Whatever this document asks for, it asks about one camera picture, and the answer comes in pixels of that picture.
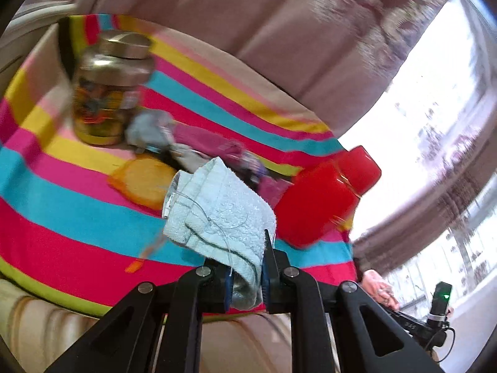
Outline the person right hand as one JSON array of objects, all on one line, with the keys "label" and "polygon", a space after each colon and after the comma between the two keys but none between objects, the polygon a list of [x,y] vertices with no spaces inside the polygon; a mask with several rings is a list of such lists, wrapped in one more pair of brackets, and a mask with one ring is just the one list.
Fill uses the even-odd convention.
[{"label": "person right hand", "polygon": [[398,311],[399,302],[393,295],[392,287],[374,269],[363,273],[361,280],[362,289],[379,304]]}]

